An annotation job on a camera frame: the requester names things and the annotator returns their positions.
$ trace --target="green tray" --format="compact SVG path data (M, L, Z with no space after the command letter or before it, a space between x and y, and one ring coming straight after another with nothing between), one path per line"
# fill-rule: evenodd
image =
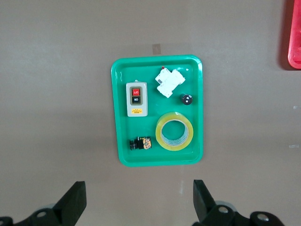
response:
M162 66L172 71L177 69L186 81L166 98L157 90L155 77ZM120 161L130 167L194 164L203 156L203 72L202 62L194 55L151 56L117 60L111 69L115 111L117 146ZM126 83L135 80L147 82L148 115L128 117ZM184 105L180 95L192 95L193 102ZM156 141L155 130L158 119L168 112L183 114L192 124L194 135L191 143L180 151L164 149ZM183 133L183 125L169 122L163 129L169 139L177 139ZM152 148L131 150L129 140L150 136Z

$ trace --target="tape core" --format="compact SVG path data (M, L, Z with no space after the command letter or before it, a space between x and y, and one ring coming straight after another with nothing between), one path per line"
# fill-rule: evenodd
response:
M171 121L178 121L178 122L182 123L182 124L185 126L185 129L184 129L184 132L183 132L182 136L181 136L180 138L176 139L176 140L168 139L168 138L166 138L166 137L163 135L163 133L162 133L162 130L163 130L164 126L165 126L166 124L168 124L169 122L171 122ZM188 138L188 135L189 135L189 131L188 131L187 125L186 125L183 121L178 120L178 119L171 119L171 120L165 122L165 123L163 124L162 128L161 128L161 138L162 138L162 140L163 140L166 144L168 144L168 145L170 145L170 146L179 146L179 145L184 144L185 141L186 141L187 138Z

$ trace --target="red container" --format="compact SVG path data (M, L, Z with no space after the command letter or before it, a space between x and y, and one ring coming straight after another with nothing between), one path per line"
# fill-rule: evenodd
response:
M294 68L301 69L301 0L295 0L288 62Z

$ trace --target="tape roll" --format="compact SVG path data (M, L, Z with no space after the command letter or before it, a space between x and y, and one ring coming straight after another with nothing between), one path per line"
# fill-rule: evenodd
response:
M184 126L184 133L183 135L176 140L171 140L166 138L163 133L163 127L169 123L170 121L179 121ZM169 112L164 115L162 115L158 122L156 127L156 139L158 143L165 149L169 151L180 151L184 148L186 148L193 138L193 127L191 122L181 113L178 112Z

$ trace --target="push button switch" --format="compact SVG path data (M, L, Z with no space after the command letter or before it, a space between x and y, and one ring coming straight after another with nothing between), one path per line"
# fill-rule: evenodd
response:
M132 103L133 104L140 104L141 103L140 97L132 97Z

